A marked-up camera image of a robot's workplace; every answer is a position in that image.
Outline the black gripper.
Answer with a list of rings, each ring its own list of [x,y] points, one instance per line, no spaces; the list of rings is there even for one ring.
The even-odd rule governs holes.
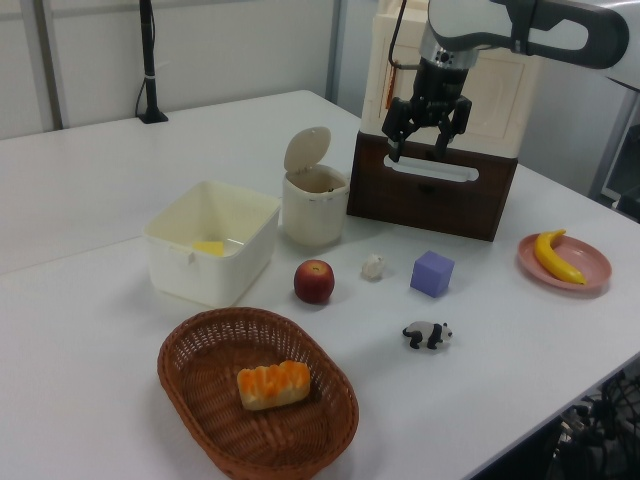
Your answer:
[[[468,69],[445,68],[424,58],[413,83],[411,100],[394,97],[382,126],[389,144],[389,158],[398,162],[406,139],[425,127],[424,118],[439,118],[434,155],[441,159],[456,135],[464,134],[472,102],[460,98]]]

